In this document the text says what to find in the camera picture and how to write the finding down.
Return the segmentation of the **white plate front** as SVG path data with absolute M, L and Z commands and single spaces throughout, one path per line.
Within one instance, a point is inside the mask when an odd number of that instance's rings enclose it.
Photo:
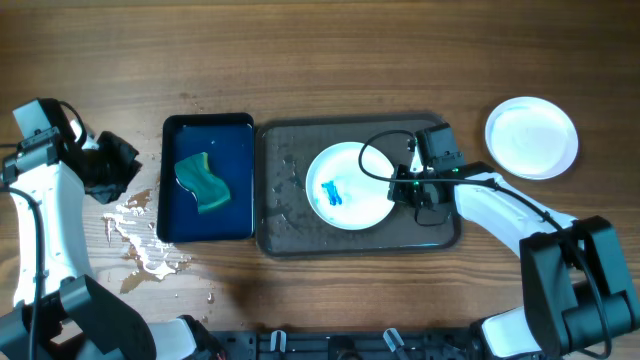
M 305 190 L 314 213 L 342 230 L 364 230 L 382 222 L 394 202 L 387 198 L 394 167 L 374 147 L 342 142 L 321 151 L 306 174 Z

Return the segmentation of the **white plate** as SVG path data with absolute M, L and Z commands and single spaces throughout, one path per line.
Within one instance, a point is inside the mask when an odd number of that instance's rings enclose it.
M 511 98 L 496 106 L 487 117 L 484 137 L 496 163 L 529 180 L 564 173 L 579 152 L 571 118 L 554 103 L 538 97 Z
M 305 190 L 314 213 L 342 230 L 364 230 L 382 222 L 394 202 L 387 198 L 394 167 L 374 147 L 342 142 L 321 151 L 306 174 Z

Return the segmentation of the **green yellow sponge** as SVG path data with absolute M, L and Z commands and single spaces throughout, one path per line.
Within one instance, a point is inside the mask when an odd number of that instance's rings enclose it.
M 177 162 L 174 172 L 178 184 L 194 196 L 199 214 L 213 211 L 231 200 L 230 188 L 212 173 L 206 152 Z

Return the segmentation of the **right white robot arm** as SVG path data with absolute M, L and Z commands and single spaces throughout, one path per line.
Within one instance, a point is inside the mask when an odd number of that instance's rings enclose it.
M 556 212 L 510 186 L 483 162 L 468 164 L 440 124 L 407 132 L 417 169 L 399 165 L 390 200 L 417 213 L 448 208 L 518 257 L 522 306 L 480 320 L 485 359 L 608 358 L 614 338 L 639 328 L 639 298 L 613 225 Z

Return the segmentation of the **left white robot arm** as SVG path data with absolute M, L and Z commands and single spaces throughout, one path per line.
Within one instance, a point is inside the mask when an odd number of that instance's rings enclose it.
M 36 98 L 13 111 L 23 139 L 1 164 L 20 241 L 13 309 L 1 318 L 9 359 L 224 359 L 193 317 L 147 323 L 93 278 L 85 196 L 108 204 L 139 171 L 138 152 L 111 132 L 92 138 L 70 104 Z

